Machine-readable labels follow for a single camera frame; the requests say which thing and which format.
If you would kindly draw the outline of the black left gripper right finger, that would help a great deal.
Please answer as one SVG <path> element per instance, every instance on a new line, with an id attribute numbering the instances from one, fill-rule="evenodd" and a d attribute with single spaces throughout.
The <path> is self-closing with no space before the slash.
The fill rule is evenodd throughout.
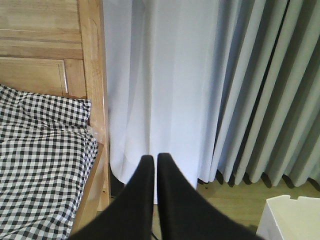
<path id="1" fill-rule="evenodd" d="M 164 240 L 259 240 L 206 201 L 169 153 L 157 156 L 157 200 Z"/>

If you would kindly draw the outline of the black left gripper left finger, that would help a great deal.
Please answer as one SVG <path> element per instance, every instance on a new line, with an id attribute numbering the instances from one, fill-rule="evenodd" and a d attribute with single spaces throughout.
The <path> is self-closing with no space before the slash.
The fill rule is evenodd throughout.
<path id="1" fill-rule="evenodd" d="M 143 155 L 127 185 L 94 220 L 70 240 L 150 240 L 154 208 L 155 164 Z"/>

